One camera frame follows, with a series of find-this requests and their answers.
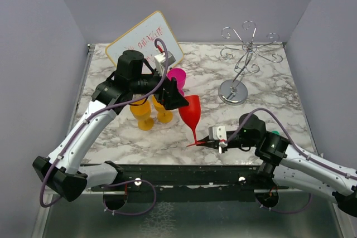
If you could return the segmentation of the yellow wine glass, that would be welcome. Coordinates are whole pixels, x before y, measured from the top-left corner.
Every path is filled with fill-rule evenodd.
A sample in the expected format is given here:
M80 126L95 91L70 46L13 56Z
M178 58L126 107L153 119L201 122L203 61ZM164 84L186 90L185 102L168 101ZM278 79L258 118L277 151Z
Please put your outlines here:
M138 120L140 130L148 131L154 125L151 117L151 105L148 100L140 100L130 105L132 115Z
M160 123L167 124L169 123L172 118L173 114L164 108L163 105L161 105L155 98L155 96L152 96L152 103L156 111L158 112L157 114L157 119Z

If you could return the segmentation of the magenta plastic wine glass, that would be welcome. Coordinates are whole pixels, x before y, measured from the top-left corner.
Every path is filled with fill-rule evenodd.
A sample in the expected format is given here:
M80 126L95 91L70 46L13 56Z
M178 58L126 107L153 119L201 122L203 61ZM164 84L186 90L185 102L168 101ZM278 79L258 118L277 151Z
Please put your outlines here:
M177 81L177 88L179 93L184 96L183 87L185 86L186 82L186 72L181 68L173 68L167 73L167 77L171 80L175 78Z

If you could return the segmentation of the red plastic wine glass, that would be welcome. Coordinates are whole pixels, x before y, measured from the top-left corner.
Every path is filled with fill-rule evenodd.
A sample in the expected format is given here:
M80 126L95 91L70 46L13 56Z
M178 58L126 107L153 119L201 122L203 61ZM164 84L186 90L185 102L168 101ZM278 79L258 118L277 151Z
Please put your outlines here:
M201 105L198 95L186 96L185 99L189 102L188 106L178 109L179 115L184 123L192 130L195 143L188 145L202 145L205 142L199 142L196 137L196 127L201 118Z

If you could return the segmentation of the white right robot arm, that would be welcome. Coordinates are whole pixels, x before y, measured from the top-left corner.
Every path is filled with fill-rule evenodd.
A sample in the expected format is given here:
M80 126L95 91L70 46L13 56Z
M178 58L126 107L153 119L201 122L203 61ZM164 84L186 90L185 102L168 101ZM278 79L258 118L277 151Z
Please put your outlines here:
M350 216L356 216L356 170L330 162L299 147L288 133L284 136L266 130L266 124L253 112L239 118L236 131L225 126L209 128L209 134L196 142L224 153L230 148L245 152L251 148L262 160L256 175L262 188L296 188L324 197Z

